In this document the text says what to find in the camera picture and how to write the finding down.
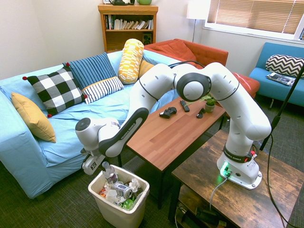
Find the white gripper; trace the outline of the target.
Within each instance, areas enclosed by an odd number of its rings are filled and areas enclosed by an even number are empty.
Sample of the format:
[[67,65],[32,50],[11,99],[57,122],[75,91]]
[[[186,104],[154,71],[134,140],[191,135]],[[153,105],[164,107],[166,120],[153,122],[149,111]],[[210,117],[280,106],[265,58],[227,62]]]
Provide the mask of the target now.
[[82,163],[82,169],[87,175],[92,175],[98,166],[102,163],[105,156],[92,156],[88,154]]

